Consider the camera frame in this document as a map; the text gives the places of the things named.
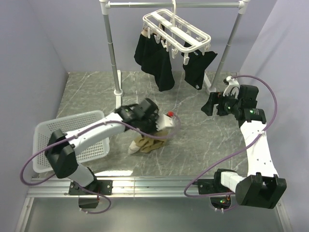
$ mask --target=white hanger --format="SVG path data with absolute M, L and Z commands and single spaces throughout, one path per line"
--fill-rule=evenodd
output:
M 145 15 L 143 21 L 146 25 L 145 27 L 151 29 L 151 31 L 148 32 L 148 36 L 156 32 L 155 41 L 157 43 L 161 41 L 163 47 L 166 48 L 167 51 L 169 50 L 169 46 L 172 46 L 171 53 L 173 58 L 175 58 L 179 52 L 184 53 L 183 64 L 186 65 L 189 61 L 189 53 L 200 49 L 204 54 L 209 49 L 211 37 L 177 16 L 176 0 L 172 0 L 172 4 L 172 12 L 167 9 L 160 9 Z M 157 26 L 160 24 L 165 27 L 166 32 Z M 185 47 L 175 39 L 176 36 L 188 42 L 191 46 Z

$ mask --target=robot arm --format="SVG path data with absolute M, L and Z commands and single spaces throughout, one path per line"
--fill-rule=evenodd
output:
M 225 116 L 233 114 L 246 146 L 250 145 L 259 134 L 260 138 L 247 149 L 248 175 L 239 176 L 235 171 L 218 169 L 214 176 L 217 189 L 226 187 L 236 195 L 239 205 L 261 208 L 274 208 L 286 189 L 286 181 L 278 177 L 269 152 L 267 135 L 263 129 L 266 117 L 262 109 L 256 109 L 258 88 L 239 85 L 237 80 L 227 77 L 228 87 L 224 92 L 211 93 L 202 111 L 212 115 L 217 105 L 217 114 Z
M 56 130 L 51 135 L 49 145 L 75 136 L 75 139 L 57 145 L 45 153 L 56 176 L 58 178 L 67 177 L 87 190 L 98 192 L 99 186 L 95 175 L 89 168 L 77 162 L 76 156 L 91 145 L 129 129 L 117 122 L 125 122 L 145 133 L 174 127 L 173 119 L 167 115 L 159 115 L 157 105 L 150 99 L 145 99 L 141 104 L 121 106 L 114 113 L 84 128 L 65 134 L 61 130 Z

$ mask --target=white laundry basket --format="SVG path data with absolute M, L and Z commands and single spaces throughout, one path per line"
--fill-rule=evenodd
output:
M 96 110 L 87 113 L 56 118 L 40 123 L 36 126 L 34 131 L 33 153 L 38 152 L 47 146 L 53 131 L 58 129 L 61 129 L 62 132 L 73 131 L 99 121 L 102 118 L 104 118 L 104 113 L 100 110 Z M 109 138 L 106 138 L 90 146 L 76 157 L 77 161 L 83 163 L 106 156 L 110 151 L 109 142 Z M 32 161 L 33 170 L 37 173 L 43 173 L 52 170 L 52 167 L 50 166 L 44 153 L 38 155 Z

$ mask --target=white wall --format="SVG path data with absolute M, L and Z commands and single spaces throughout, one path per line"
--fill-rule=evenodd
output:
M 275 167 L 287 180 L 283 200 L 295 232 L 309 231 L 308 22 L 308 0 L 278 0 L 241 68 L 267 81 L 278 98 L 267 135 Z M 258 107 L 270 119 L 271 96 L 265 88 L 259 95 Z
M 35 126 L 56 116 L 67 73 L 26 0 L 0 0 L 0 231 L 16 227 L 27 187 L 19 171 Z M 29 180 L 33 171 L 26 172 Z
M 115 1 L 128 2 L 132 0 L 113 0 L 113 2 Z M 177 0 L 177 2 L 190 1 L 198 2 L 198 0 Z M 209 1 L 237 2 L 236 0 Z M 66 70 L 111 70 L 99 0 L 29 0 L 29 2 L 55 46 Z M 240 70 L 275 2 L 276 0 L 251 0 L 247 13 L 240 23 L 224 70 L 232 72 Z M 140 66 L 135 63 L 133 56 L 142 28 L 142 17 L 154 10 L 156 9 L 113 8 L 110 10 L 116 62 L 119 69 L 123 71 L 140 70 Z M 219 64 L 237 12 L 237 8 L 177 9 L 177 14 L 180 17 L 211 35 L 211 48 L 219 55 L 209 66 L 209 71 L 215 71 Z M 172 60 L 172 65 L 173 69 L 182 70 L 181 57 L 178 56 L 176 60 Z

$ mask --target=metal frame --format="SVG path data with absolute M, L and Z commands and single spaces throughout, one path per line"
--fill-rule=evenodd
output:
M 121 106 L 121 99 L 123 96 L 123 90 L 121 89 L 121 71 L 117 70 L 115 52 L 112 42 L 112 32 L 109 19 L 109 9 L 110 8 L 158 8 L 158 7 L 172 7 L 172 2 L 109 2 L 108 0 L 99 0 L 101 3 L 102 14 L 104 16 L 104 23 L 106 29 L 106 36 L 108 41 L 108 47 L 112 63 L 112 73 L 115 81 L 114 94 L 116 96 L 116 108 Z M 207 86 L 207 92 L 216 91 L 214 87 L 217 83 L 217 79 L 220 76 L 221 70 L 223 68 L 224 62 L 226 60 L 227 54 L 229 52 L 230 46 L 236 34 L 238 25 L 240 23 L 241 16 L 245 13 L 250 0 L 241 0 L 239 2 L 179 2 L 177 7 L 237 7 L 239 9 L 236 21 L 234 23 L 233 29 L 231 31 L 230 37 L 226 44 L 225 50 L 221 57 L 219 66 L 217 68 L 214 80 L 212 83 L 209 81 L 207 75 L 204 75 L 204 82 Z
M 97 176 L 99 180 L 112 180 L 113 189 L 110 198 L 158 198 L 158 197 L 184 197 L 183 190 L 185 186 L 192 180 L 193 176 Z M 204 176 L 203 179 L 211 179 L 212 176 Z M 42 179 L 33 178 L 32 182 L 38 182 Z M 95 195 L 70 196 L 68 195 L 70 188 L 69 179 L 51 178 L 38 186 L 31 186 L 28 189 L 26 200 L 20 215 L 15 232 L 24 232 L 27 221 L 32 209 L 34 198 L 96 198 Z M 198 195 L 197 185 L 193 185 L 189 190 L 189 194 Z M 284 232 L 292 232 L 292 226 L 280 200 L 276 206 L 279 220 L 281 221 Z

